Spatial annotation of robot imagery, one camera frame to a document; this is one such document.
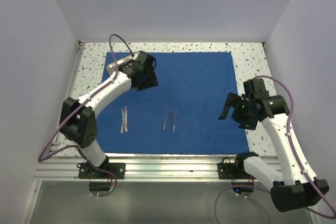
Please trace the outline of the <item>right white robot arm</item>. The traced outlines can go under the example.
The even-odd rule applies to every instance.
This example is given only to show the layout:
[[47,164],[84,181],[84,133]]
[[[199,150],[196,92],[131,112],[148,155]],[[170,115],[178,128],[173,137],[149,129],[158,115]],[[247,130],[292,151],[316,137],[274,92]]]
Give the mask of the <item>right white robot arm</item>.
[[230,92],[219,116],[231,118],[244,130],[255,130],[258,123],[268,133],[276,151],[281,170],[270,167],[255,152],[236,155],[234,162],[217,164],[220,179],[255,178],[269,191],[271,200],[280,212],[316,205],[329,191],[328,182],[319,179],[309,165],[291,125],[293,105],[287,105],[280,95],[270,95],[263,76],[243,83],[242,95]]

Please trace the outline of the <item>blue surgical cloth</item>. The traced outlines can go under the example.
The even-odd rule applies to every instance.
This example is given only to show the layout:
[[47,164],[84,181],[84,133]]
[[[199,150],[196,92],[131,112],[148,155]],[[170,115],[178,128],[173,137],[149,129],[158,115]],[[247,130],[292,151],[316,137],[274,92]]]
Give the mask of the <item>blue surgical cloth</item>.
[[[159,85],[130,90],[97,117],[98,143],[106,153],[236,154],[248,151],[244,130],[219,120],[228,93],[236,93],[233,58],[225,52],[155,53]],[[128,131],[121,133],[121,109]],[[165,110],[169,119],[163,131]],[[173,134],[173,109],[177,109]]]

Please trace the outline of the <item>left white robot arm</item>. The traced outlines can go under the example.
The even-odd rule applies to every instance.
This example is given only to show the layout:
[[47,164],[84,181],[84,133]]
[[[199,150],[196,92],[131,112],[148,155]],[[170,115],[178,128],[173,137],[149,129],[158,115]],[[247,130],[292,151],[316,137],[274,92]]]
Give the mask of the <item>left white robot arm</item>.
[[156,87],[156,58],[144,51],[135,52],[107,69],[111,71],[103,83],[78,99],[67,98],[62,105],[60,132],[74,142],[92,165],[90,171],[97,178],[109,172],[106,155],[97,142],[96,117],[102,110],[123,93]]

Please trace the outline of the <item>steel instrument tray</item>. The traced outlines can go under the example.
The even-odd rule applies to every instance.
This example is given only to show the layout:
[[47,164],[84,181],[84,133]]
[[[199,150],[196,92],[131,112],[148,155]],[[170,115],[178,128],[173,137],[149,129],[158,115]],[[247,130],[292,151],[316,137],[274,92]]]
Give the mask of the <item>steel instrument tray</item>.
[[107,64],[106,70],[107,70],[108,75],[112,76],[114,74],[114,72],[116,71],[116,66],[120,68],[122,65],[130,63],[132,60],[136,60],[139,54],[140,54],[140,51],[135,52],[132,55],[127,55],[125,57],[122,57],[121,59],[118,59],[117,62],[111,62]]

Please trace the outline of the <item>steel scalpel handle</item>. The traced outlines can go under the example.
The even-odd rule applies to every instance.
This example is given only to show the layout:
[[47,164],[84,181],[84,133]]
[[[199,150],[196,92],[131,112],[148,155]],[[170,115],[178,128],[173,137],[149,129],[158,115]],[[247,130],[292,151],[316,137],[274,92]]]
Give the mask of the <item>steel scalpel handle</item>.
[[124,131],[127,132],[128,131],[128,109],[127,106],[125,106],[124,108]]
[[120,132],[124,132],[124,108],[121,109],[121,114],[122,114],[122,122],[121,122],[121,130]]

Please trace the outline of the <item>steel tweezers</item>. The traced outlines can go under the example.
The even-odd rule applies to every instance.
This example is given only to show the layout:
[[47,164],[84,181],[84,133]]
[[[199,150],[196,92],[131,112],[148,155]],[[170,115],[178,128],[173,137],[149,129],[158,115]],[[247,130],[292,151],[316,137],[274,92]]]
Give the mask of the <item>steel tweezers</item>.
[[176,126],[176,114],[177,114],[177,109],[173,109],[173,134],[175,133],[175,126]]
[[167,121],[169,119],[170,110],[171,110],[170,107],[167,107],[166,110],[165,110],[164,123],[163,123],[163,131],[165,131],[166,124],[167,124]]

